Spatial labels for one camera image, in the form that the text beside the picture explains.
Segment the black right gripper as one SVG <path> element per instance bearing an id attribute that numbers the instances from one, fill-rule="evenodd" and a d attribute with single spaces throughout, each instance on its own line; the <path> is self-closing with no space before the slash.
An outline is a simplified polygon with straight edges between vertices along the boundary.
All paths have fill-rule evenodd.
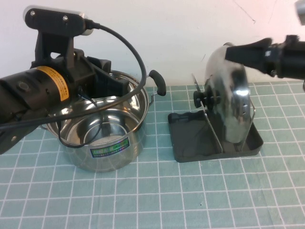
<path id="1" fill-rule="evenodd" d="M 283 43 L 272 44 L 272 41 L 264 38 L 249 45 L 228 47 L 225 59 L 271 77 L 304 79 L 305 42 L 297 35 L 287 35 Z"/>

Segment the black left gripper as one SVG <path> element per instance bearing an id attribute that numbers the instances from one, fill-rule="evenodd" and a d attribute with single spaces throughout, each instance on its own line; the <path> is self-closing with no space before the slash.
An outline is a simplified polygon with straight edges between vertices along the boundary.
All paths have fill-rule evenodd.
<path id="1" fill-rule="evenodd" d="M 95 72 L 93 65 L 104 72 Z M 69 67 L 69 74 L 75 88 L 81 87 L 88 96 L 93 96 L 94 91 L 95 97 L 121 97 L 128 94 L 129 80 L 121 76 L 122 72 L 111 71 L 111 67 L 112 62 L 110 60 L 85 57 L 83 50 L 74 49 L 73 65 Z"/>

